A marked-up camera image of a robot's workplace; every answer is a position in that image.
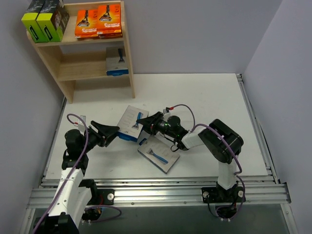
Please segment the grey blue razor pack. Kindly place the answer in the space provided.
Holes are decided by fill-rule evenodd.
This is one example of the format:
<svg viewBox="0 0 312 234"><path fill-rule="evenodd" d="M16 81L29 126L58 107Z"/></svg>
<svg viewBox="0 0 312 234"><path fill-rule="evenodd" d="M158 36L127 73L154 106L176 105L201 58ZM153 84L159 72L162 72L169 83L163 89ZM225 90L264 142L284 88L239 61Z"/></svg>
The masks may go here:
<svg viewBox="0 0 312 234"><path fill-rule="evenodd" d="M106 75L122 76L129 74L126 54L124 48L107 47L106 48Z"/></svg>
<svg viewBox="0 0 312 234"><path fill-rule="evenodd" d="M117 136L125 141L137 142L143 128L137 120L146 118L148 115L149 111L129 105L117 124L119 127Z"/></svg>
<svg viewBox="0 0 312 234"><path fill-rule="evenodd" d="M172 152L169 146L154 136L144 138L137 151L165 174L180 158L180 154Z"/></svg>

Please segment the orange razor box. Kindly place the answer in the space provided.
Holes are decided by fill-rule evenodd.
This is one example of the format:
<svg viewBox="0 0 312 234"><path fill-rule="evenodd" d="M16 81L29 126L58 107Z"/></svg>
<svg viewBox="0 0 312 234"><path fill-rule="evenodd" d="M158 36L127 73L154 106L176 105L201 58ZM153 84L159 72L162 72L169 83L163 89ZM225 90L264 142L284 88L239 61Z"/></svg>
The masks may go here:
<svg viewBox="0 0 312 234"><path fill-rule="evenodd" d="M97 9L97 34L121 33L121 7L120 4L100 5Z"/></svg>
<svg viewBox="0 0 312 234"><path fill-rule="evenodd" d="M79 10L75 26L75 38L92 39L97 38L98 10Z"/></svg>
<svg viewBox="0 0 312 234"><path fill-rule="evenodd" d="M122 33L113 33L113 34L99 34L98 37L100 39L114 39L114 38L121 38Z"/></svg>

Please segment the black green razor box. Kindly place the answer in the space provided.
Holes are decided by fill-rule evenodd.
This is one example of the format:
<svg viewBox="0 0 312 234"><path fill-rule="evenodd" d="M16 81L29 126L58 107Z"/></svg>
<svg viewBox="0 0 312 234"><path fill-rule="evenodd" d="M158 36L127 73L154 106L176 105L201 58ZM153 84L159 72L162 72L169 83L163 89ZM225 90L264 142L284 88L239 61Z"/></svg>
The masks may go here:
<svg viewBox="0 0 312 234"><path fill-rule="evenodd" d="M48 42L61 42L69 18L62 0L46 0L37 17L37 23Z"/></svg>
<svg viewBox="0 0 312 234"><path fill-rule="evenodd" d="M45 0L32 0L21 21L35 43L48 42L45 34L37 23L37 18Z"/></svg>

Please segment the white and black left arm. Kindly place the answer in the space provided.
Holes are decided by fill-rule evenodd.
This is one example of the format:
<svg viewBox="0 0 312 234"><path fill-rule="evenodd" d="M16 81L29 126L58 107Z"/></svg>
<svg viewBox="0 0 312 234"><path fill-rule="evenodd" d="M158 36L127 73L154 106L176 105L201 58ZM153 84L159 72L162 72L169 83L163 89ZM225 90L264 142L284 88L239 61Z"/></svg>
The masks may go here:
<svg viewBox="0 0 312 234"><path fill-rule="evenodd" d="M84 131L71 129L65 134L61 176L53 200L46 212L34 222L35 234L77 234L81 222L99 221L105 194L93 179L85 179L88 152L94 147L107 147L119 132L118 126L91 121Z"/></svg>

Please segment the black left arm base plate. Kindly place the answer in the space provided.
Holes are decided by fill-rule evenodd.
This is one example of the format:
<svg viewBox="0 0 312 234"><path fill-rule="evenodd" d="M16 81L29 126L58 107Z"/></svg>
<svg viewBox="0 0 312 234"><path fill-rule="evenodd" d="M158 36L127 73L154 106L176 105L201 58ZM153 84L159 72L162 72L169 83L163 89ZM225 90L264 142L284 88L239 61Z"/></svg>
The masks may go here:
<svg viewBox="0 0 312 234"><path fill-rule="evenodd" d="M88 205L113 205L115 199L115 190L108 189L95 189L91 190L91 199Z"/></svg>

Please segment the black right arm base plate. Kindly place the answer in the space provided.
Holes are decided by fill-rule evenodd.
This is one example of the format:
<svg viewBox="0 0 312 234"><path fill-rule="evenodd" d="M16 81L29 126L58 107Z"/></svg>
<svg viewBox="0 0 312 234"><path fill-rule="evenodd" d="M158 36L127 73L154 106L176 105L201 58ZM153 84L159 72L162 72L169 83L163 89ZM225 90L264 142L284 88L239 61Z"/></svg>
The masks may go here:
<svg viewBox="0 0 312 234"><path fill-rule="evenodd" d="M236 203L245 202L246 198L243 195L243 187L234 186L228 190L220 186L203 187L201 188L202 199L204 203Z"/></svg>

